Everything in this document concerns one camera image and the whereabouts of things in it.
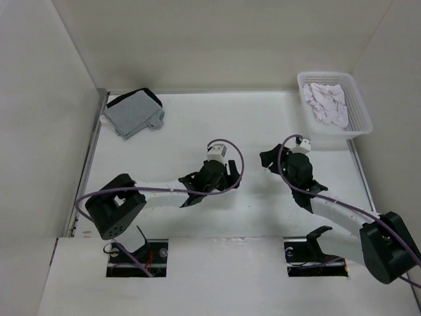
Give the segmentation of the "folded grey tank top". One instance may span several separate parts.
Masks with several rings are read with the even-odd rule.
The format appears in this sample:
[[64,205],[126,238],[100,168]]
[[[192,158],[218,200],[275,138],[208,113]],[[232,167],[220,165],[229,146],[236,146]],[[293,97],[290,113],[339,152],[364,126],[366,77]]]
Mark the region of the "folded grey tank top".
[[164,125],[165,112],[144,92],[132,96],[103,111],[103,117],[116,133],[128,140],[146,128],[161,129]]

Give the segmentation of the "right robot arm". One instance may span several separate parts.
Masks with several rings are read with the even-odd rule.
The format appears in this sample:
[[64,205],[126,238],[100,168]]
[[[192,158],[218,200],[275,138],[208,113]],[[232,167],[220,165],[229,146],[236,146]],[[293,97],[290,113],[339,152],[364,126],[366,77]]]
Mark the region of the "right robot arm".
[[346,231],[321,226],[308,233],[305,253],[313,262],[327,255],[348,259],[366,267],[383,284],[420,264],[420,251],[398,214],[367,212],[337,200],[314,179],[310,159],[300,149],[279,144],[259,157],[262,167],[282,177],[300,208]]

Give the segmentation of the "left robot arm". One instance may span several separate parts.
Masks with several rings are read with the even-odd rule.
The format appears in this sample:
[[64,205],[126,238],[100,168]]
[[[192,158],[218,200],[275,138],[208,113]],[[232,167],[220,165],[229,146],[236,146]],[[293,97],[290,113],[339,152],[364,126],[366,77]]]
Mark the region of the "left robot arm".
[[221,163],[207,160],[197,172],[154,188],[136,186],[129,174],[120,174],[102,190],[94,192],[85,208],[103,240],[111,240],[118,254],[141,262],[149,252],[149,242],[134,224],[144,209],[186,208],[201,203],[205,196],[236,189],[241,180],[234,160]]

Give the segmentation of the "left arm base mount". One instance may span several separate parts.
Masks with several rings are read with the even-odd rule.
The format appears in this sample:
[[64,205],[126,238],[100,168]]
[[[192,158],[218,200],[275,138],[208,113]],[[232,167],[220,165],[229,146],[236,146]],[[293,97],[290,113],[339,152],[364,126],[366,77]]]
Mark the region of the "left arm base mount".
[[[152,277],[166,277],[168,262],[168,239],[148,240],[148,245],[143,245],[139,251],[133,253]],[[123,253],[116,244],[108,243],[103,247],[103,253],[108,255],[106,277],[109,278],[148,278],[134,261]]]

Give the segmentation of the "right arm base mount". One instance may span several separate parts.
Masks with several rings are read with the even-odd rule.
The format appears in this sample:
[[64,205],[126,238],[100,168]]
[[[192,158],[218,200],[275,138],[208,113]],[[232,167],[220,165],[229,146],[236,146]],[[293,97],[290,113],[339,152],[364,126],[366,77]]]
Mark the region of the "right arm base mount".
[[284,239],[284,253],[289,277],[348,277],[346,261],[325,254],[318,243],[319,237],[332,227],[321,226],[301,237]]

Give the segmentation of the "left aluminium table rail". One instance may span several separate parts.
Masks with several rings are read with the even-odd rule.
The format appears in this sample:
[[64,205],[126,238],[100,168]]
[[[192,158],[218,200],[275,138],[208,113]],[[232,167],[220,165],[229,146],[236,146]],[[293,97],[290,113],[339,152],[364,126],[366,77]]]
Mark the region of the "left aluminium table rail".
[[71,212],[70,215],[68,217],[68,222],[66,225],[66,230],[64,233],[64,237],[73,237],[74,236],[74,231],[76,229],[76,225],[78,222],[78,212],[75,208],[75,202],[78,198],[80,198],[83,193],[85,192],[86,189],[86,184],[87,184],[87,179],[90,173],[90,169],[91,169],[91,164],[93,161],[93,156],[95,153],[95,148],[97,145],[97,141],[99,138],[99,132],[101,129],[101,121],[100,121],[100,116],[102,115],[102,112],[104,111],[106,104],[107,104],[107,100],[109,98],[109,91],[107,91],[105,88],[97,88],[97,93],[99,95],[99,100],[98,100],[98,105],[97,105],[97,110],[95,112],[95,116],[94,116],[94,120],[93,120],[93,126],[91,129],[91,134],[89,137],[89,142],[87,145],[87,151],[86,151],[86,155],[84,158],[84,163],[83,163],[83,167],[82,167],[82,173],[79,179],[79,183],[78,183],[78,187],[76,190],[76,195],[75,195],[75,199],[74,202],[72,204],[72,208],[71,208]]

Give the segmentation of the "white tank top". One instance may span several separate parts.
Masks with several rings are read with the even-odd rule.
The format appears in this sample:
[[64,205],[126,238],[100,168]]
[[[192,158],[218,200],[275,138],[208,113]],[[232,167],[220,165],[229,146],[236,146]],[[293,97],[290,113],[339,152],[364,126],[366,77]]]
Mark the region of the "white tank top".
[[317,121],[346,128],[349,124],[345,92],[340,85],[305,84],[303,94]]

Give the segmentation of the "white plastic basket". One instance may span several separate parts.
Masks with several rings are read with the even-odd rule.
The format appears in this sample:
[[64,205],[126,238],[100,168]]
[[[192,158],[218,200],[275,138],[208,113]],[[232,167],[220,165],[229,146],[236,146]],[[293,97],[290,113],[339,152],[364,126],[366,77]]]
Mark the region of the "white plastic basket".
[[300,72],[299,97],[312,141],[351,140],[373,131],[354,78],[342,72]]

